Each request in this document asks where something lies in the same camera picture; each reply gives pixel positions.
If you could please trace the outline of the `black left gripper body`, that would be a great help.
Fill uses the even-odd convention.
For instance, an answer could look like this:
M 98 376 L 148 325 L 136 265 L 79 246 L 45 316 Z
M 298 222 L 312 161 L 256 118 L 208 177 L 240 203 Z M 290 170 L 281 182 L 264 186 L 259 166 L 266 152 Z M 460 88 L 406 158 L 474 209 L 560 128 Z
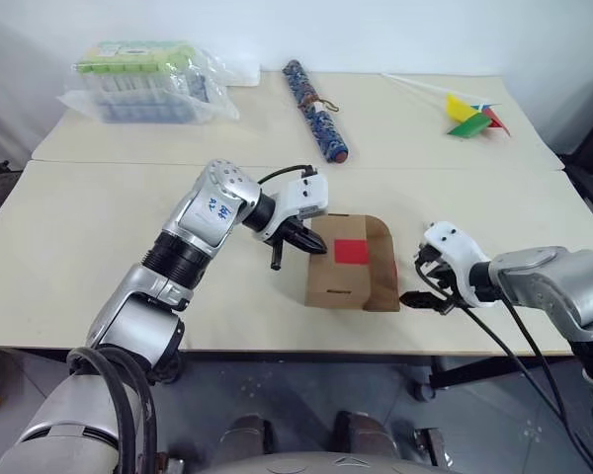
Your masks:
M 271 269 L 279 270 L 281 268 L 283 257 L 283 245 L 287 242 L 287 238 L 296 234 L 296 231 L 304 226 L 300 220 L 295 217 L 289 217 L 282 222 L 277 231 L 270 238 L 270 246 L 272 247 Z

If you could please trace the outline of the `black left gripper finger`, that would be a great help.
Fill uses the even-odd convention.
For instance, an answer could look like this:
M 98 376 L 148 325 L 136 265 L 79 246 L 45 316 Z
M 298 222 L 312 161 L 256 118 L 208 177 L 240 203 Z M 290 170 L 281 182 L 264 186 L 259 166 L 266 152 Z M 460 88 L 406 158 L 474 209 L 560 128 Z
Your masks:
M 297 249 L 311 255 L 324 254 L 324 241 L 316 233 L 297 233 L 289 236 L 287 242 Z
M 311 229 L 301 226 L 296 231 L 296 247 L 300 250 L 326 250 L 322 237 Z

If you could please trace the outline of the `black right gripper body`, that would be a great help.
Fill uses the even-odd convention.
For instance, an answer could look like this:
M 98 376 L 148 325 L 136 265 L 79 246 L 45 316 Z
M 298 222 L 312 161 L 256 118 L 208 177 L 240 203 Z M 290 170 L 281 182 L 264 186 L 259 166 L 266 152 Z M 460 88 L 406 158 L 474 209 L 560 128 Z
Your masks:
M 432 306 L 440 314 L 455 308 L 455 274 L 441 258 L 431 255 L 427 260 L 427 277 L 433 284 Z

